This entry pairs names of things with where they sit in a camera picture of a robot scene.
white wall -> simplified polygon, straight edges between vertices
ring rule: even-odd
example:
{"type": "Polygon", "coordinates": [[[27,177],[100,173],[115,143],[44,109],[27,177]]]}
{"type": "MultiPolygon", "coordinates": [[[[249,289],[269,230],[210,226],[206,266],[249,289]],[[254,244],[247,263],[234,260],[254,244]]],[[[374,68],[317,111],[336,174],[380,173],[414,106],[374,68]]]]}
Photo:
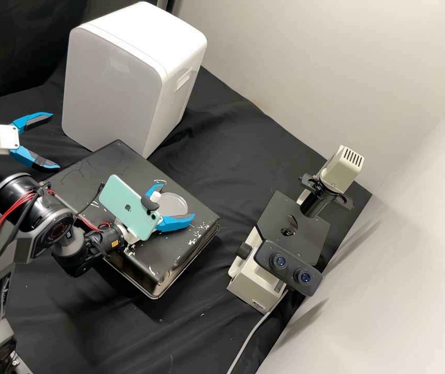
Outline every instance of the white wall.
{"type": "Polygon", "coordinates": [[[445,120],[372,197],[258,374],[445,373],[445,120]]]}
{"type": "Polygon", "coordinates": [[[445,0],[177,0],[203,65],[373,191],[445,116],[445,0]]]}

white air purifier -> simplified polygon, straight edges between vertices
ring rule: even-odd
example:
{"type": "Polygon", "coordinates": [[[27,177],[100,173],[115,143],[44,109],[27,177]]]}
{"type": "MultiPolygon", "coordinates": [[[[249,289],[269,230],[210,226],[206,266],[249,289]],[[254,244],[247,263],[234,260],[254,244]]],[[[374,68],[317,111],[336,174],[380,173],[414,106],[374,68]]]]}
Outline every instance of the white air purifier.
{"type": "Polygon", "coordinates": [[[70,32],[63,131],[91,151],[121,139],[148,157],[179,123],[207,46],[140,2],[70,32]]]}

white microscope base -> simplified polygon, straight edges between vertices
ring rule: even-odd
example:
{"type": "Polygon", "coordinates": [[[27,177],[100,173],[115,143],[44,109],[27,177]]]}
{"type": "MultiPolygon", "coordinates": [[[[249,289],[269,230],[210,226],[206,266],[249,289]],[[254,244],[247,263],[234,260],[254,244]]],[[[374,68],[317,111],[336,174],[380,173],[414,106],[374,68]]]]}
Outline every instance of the white microscope base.
{"type": "Polygon", "coordinates": [[[245,260],[238,256],[235,258],[228,271],[232,280],[227,289],[254,309],[266,314],[280,299],[286,284],[254,261],[255,252],[262,243],[255,227],[245,242],[252,247],[252,252],[245,260]]]}

mint green smartphone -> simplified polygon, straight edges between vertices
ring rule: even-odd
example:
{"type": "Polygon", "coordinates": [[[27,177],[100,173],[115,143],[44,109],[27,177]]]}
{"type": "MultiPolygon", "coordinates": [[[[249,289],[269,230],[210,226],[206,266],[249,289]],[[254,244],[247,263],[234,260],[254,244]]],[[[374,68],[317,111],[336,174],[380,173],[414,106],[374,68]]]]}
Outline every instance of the mint green smartphone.
{"type": "Polygon", "coordinates": [[[141,196],[115,174],[108,178],[99,201],[140,240],[147,240],[160,221],[160,214],[147,214],[141,196]]]}

black table surface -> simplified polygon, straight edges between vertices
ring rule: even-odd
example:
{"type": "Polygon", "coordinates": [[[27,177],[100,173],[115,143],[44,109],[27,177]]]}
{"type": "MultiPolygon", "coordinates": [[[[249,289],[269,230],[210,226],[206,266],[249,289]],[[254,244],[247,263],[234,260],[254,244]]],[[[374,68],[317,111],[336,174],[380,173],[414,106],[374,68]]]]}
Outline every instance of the black table surface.
{"type": "MultiPolygon", "coordinates": [[[[62,132],[63,75],[59,69],[42,86],[1,97],[0,123],[53,112],[49,124],[24,133],[21,143],[67,166],[89,151],[62,132]]],[[[220,232],[158,300],[108,268],[69,278],[48,253],[17,266],[7,314],[19,353],[35,373],[226,372],[261,318],[226,290],[235,252],[274,190],[297,197],[298,177],[316,172],[325,159],[202,69],[181,123],[149,161],[217,213],[220,232]]],[[[0,156],[0,181],[21,171],[47,177],[0,156]]],[[[332,227],[320,269],[371,196],[356,183],[347,193],[352,211],[329,206],[322,213],[332,227]]],[[[234,372],[256,371],[302,300],[289,292],[234,372]]]]}

